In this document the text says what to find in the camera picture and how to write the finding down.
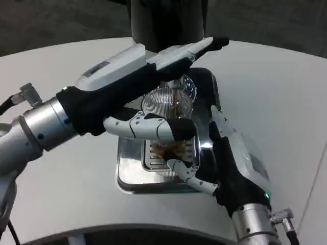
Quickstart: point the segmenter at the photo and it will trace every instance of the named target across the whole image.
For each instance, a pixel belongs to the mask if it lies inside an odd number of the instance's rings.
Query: brown liquid
[[[172,89],[173,93],[173,118],[178,118],[178,96],[177,89]],[[154,144],[154,151],[159,157],[163,157],[166,152],[173,152],[174,154],[183,155],[185,153],[185,140],[173,141],[167,143],[157,143]]]

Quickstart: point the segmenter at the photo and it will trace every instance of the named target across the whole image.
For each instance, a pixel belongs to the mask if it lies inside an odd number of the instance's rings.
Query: white robotic hand cover
[[[196,43],[172,46],[148,60],[145,46],[138,43],[87,70],[75,86],[84,91],[94,91],[140,69],[147,63],[155,64],[156,69],[160,70],[185,57],[195,62],[198,58],[196,53],[212,42],[213,38],[207,37]]]
[[[211,107],[213,121],[221,137],[227,137],[239,172],[267,194],[271,195],[268,173],[262,161],[263,156],[249,137],[239,133],[223,116],[217,107]]]
[[[125,138],[174,140],[172,129],[164,118],[146,118],[143,111],[127,121],[108,117],[103,126],[109,134]]]

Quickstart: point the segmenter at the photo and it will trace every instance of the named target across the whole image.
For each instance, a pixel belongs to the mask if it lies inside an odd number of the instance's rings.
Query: black cylindrical machine
[[[159,52],[205,34],[207,0],[127,0],[135,42]]]

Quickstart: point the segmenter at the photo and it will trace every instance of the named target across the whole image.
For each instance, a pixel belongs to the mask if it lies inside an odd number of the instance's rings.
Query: coffee machine
[[[206,0],[132,0],[127,1],[127,7],[132,37],[135,43],[145,45],[149,57],[164,52],[168,47],[204,38]],[[197,174],[206,180],[208,175],[202,173],[217,170],[208,134],[211,105],[220,110],[217,82],[205,68],[190,68],[178,82],[179,88],[192,99],[191,119],[197,128],[196,136],[185,142],[183,159],[201,165]],[[141,110],[142,100],[140,97],[128,106]],[[122,191],[134,194],[195,191],[169,169],[149,140],[119,137],[117,161],[116,179]]]

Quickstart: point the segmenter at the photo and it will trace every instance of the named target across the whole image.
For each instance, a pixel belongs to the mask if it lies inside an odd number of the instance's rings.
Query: stainless steel base
[[[200,169],[208,171],[215,167],[207,160],[206,153],[212,148],[212,141],[209,138],[210,106],[216,105],[220,109],[217,83],[212,73],[204,68],[192,68],[188,76],[197,87],[197,99],[193,103],[191,115],[197,127],[197,138],[194,141],[196,161],[201,166]],[[135,101],[133,108],[140,109],[140,102]],[[145,148],[144,140],[119,138],[116,176],[122,191],[134,194],[195,191],[177,176],[167,176],[166,171],[145,170],[143,162]]]
[[[165,177],[159,171],[146,171],[142,164],[144,140],[119,138],[117,182],[126,192],[174,193],[194,191],[177,176]]]

